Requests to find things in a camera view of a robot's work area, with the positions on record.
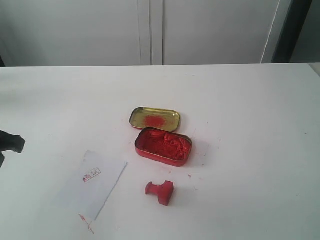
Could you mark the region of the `red ink tin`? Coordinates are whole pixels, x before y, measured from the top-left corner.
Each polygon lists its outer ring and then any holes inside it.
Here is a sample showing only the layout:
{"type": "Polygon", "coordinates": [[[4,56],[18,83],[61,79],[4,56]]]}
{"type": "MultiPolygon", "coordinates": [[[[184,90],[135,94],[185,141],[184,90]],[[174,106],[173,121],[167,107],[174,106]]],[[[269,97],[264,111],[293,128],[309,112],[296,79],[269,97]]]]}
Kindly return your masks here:
{"type": "Polygon", "coordinates": [[[174,167],[186,164],[192,150],[192,140],[185,135],[146,127],[135,140],[138,155],[174,167]]]}

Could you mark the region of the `gold tin lid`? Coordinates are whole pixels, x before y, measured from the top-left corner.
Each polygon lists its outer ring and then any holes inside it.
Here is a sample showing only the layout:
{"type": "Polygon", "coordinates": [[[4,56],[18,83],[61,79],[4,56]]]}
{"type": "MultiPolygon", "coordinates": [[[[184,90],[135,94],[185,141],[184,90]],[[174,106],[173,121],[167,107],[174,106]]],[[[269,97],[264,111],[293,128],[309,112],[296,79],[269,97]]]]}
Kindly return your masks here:
{"type": "Polygon", "coordinates": [[[174,132],[179,128],[181,116],[175,110],[138,107],[133,110],[129,124],[136,129],[148,127],[174,132]]]}

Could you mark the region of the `red stamp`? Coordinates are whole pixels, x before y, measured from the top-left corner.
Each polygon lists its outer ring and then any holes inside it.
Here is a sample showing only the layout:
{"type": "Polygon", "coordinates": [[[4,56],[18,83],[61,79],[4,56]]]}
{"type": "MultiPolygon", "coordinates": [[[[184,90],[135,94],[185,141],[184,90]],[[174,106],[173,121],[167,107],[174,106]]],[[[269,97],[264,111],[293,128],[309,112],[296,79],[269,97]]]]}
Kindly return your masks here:
{"type": "Polygon", "coordinates": [[[146,195],[151,194],[157,196],[159,204],[168,206],[174,192],[174,183],[166,180],[161,185],[155,185],[152,182],[149,182],[146,185],[144,192],[146,195]]]}

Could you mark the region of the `white paper sheet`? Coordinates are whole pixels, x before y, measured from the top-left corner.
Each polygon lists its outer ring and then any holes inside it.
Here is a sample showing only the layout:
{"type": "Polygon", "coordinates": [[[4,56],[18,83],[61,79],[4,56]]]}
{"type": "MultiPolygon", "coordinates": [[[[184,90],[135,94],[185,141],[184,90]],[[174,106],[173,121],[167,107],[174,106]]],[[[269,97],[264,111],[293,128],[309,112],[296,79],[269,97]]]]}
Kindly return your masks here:
{"type": "Polygon", "coordinates": [[[53,202],[95,221],[127,165],[124,160],[106,158],[88,150],[79,169],[53,202]]]}

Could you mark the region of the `white cabinet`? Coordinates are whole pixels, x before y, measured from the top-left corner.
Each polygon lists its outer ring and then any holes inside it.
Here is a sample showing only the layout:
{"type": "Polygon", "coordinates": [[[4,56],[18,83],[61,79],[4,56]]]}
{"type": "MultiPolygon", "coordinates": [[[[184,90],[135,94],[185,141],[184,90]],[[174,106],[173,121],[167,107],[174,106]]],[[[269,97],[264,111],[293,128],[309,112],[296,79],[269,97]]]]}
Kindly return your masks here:
{"type": "Polygon", "coordinates": [[[3,0],[9,67],[270,63],[289,0],[3,0]]]}

